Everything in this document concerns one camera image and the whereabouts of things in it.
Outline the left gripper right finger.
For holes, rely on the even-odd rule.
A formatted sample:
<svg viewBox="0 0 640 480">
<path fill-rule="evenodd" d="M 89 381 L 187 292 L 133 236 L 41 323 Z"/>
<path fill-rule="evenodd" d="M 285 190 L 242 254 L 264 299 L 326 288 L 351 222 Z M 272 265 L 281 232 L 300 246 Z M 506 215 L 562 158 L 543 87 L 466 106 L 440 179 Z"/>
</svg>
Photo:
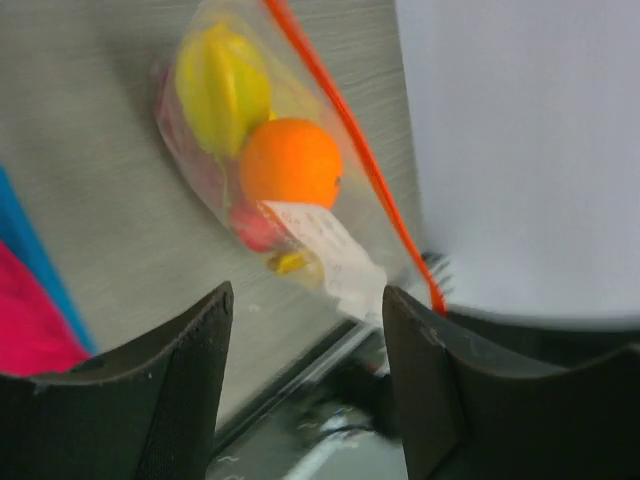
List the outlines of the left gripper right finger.
<svg viewBox="0 0 640 480">
<path fill-rule="evenodd" d="M 397 287 L 384 334 L 412 479 L 635 479 L 639 335 L 441 316 Z"/>
</svg>

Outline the clear zip top bag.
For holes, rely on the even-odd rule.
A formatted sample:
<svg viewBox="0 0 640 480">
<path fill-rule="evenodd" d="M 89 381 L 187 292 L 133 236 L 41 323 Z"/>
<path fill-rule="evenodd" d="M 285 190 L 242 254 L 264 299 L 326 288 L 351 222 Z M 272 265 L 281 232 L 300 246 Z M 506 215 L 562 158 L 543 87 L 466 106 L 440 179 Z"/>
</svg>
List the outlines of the clear zip top bag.
<svg viewBox="0 0 640 480">
<path fill-rule="evenodd" d="M 385 288 L 444 295 L 347 102 L 284 1 L 204 1 L 160 71 L 160 134 L 272 274 L 379 324 Z"/>
</svg>

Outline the orange fake fruit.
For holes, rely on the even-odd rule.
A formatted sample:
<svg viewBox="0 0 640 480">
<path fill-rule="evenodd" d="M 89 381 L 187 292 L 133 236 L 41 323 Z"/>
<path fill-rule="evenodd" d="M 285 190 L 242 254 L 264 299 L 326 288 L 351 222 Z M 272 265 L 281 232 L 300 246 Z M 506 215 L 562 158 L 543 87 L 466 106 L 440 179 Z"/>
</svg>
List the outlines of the orange fake fruit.
<svg viewBox="0 0 640 480">
<path fill-rule="evenodd" d="M 239 157 L 241 190 L 252 204 L 306 203 L 330 209 L 343 175 L 333 138 L 315 123 L 281 118 L 260 125 Z"/>
</svg>

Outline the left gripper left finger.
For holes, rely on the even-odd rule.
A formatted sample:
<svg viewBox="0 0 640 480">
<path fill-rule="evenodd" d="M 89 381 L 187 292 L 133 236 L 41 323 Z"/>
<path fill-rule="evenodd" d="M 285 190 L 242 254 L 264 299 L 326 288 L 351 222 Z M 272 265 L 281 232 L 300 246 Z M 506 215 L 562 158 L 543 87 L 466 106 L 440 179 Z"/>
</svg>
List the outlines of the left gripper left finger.
<svg viewBox="0 0 640 480">
<path fill-rule="evenodd" d="M 4 479 L 202 479 L 233 322 L 225 281 L 69 372 L 1 378 Z"/>
</svg>

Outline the yellow fake banana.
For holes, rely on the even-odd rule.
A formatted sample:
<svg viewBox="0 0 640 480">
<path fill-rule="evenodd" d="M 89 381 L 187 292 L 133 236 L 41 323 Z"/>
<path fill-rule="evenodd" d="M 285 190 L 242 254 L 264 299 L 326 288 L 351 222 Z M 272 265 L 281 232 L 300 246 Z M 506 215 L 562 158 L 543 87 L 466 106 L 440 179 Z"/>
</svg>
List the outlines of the yellow fake banana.
<svg viewBox="0 0 640 480">
<path fill-rule="evenodd" d="M 269 270 L 308 288 L 316 288 L 324 281 L 324 267 L 310 250 L 278 253 L 267 261 Z"/>
</svg>

